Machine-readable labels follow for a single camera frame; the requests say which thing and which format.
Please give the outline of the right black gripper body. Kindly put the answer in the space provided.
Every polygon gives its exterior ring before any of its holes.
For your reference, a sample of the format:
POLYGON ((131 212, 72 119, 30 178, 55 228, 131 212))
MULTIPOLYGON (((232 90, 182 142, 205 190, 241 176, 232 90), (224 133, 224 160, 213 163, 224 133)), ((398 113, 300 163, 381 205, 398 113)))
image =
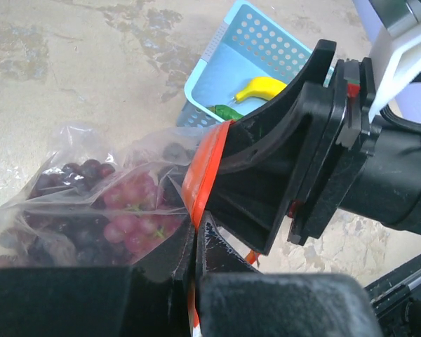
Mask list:
POLYGON ((323 176, 292 216, 293 244, 318 239, 336 209, 421 235, 421 123, 389 107, 369 119, 375 97, 370 58, 359 63, 359 71, 359 90, 346 103, 346 124, 329 148, 323 176))

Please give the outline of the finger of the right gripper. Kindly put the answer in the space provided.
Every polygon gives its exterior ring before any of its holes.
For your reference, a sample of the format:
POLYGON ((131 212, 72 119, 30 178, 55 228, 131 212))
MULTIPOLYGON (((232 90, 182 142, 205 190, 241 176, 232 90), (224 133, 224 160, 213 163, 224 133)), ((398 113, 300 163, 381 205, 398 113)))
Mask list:
POLYGON ((286 190, 298 181, 292 172, 310 124, 305 108, 321 114, 331 102, 323 83, 336 46, 319 40, 280 94, 229 127, 206 209, 258 253, 270 252, 287 212, 286 190))

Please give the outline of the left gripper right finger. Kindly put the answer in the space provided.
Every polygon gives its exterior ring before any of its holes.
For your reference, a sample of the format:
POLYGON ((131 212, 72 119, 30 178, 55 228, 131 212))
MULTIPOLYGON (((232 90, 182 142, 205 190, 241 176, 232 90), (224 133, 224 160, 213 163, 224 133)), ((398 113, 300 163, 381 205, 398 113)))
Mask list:
POLYGON ((217 231, 197 232, 196 306, 202 336, 381 336, 369 297, 343 274, 262 274, 217 231))

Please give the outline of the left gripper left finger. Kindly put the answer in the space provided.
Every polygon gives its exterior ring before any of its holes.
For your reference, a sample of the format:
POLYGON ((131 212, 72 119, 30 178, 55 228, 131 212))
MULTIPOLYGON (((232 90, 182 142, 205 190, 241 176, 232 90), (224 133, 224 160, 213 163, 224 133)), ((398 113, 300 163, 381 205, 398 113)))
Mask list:
POLYGON ((99 214, 36 216, 29 253, 0 258, 0 336, 191 336, 196 235, 155 216, 166 240, 136 263, 103 237, 99 214))

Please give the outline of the yellow banana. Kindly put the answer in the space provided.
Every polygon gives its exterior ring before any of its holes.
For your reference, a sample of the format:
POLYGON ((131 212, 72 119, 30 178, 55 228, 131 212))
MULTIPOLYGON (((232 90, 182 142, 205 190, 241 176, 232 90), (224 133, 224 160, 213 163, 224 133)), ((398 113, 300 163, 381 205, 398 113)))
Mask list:
POLYGON ((285 83, 275 78, 256 77, 250 80, 246 87, 234 96, 234 99, 237 103, 241 103, 248 98, 260 98, 270 101, 286 87, 285 83))

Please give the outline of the red grape bunch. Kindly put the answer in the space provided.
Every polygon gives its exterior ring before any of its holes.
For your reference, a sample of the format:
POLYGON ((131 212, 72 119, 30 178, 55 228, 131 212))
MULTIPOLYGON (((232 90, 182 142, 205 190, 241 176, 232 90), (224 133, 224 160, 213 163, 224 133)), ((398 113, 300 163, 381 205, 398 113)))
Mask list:
POLYGON ((101 195, 109 223, 104 236, 123 244, 135 260, 165 242, 186 217, 183 206, 164 197, 165 188, 148 172, 126 176, 101 195))
POLYGON ((193 156, 194 149, 172 142, 155 150, 133 150, 120 164, 89 158, 36 174, 0 208, 0 269, 138 262, 146 255, 135 260, 123 244, 105 239, 109 219, 101 195, 126 176, 146 171, 165 188, 166 200, 183 206, 187 217, 180 186, 193 156))

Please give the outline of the clear orange-zip bag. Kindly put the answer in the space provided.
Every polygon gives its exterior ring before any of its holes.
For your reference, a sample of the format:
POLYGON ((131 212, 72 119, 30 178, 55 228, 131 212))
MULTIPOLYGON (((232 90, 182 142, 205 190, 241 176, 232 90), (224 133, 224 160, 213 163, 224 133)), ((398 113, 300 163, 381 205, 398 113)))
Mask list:
POLYGON ((66 126, 0 207, 0 336, 191 336, 195 275, 252 263, 204 224, 229 122, 167 128, 114 156, 66 126))

